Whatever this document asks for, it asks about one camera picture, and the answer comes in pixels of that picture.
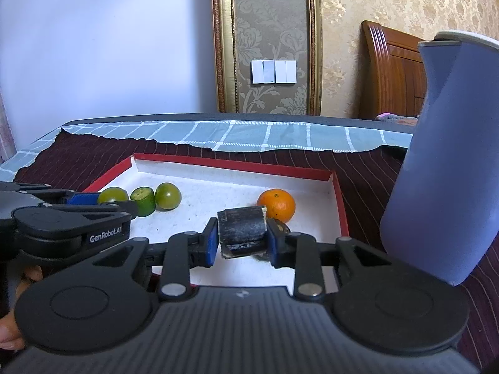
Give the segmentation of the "person's left hand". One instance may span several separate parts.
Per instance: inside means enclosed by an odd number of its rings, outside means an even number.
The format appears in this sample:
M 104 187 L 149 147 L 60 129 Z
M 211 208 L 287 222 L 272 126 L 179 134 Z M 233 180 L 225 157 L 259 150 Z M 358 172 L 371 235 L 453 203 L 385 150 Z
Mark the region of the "person's left hand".
M 1 316 L 1 349 L 18 351 L 25 348 L 25 340 L 15 321 L 13 308 L 19 297 L 33 283 L 42 280 L 43 272 L 40 266 L 28 266 L 22 274 L 8 281 L 9 312 Z

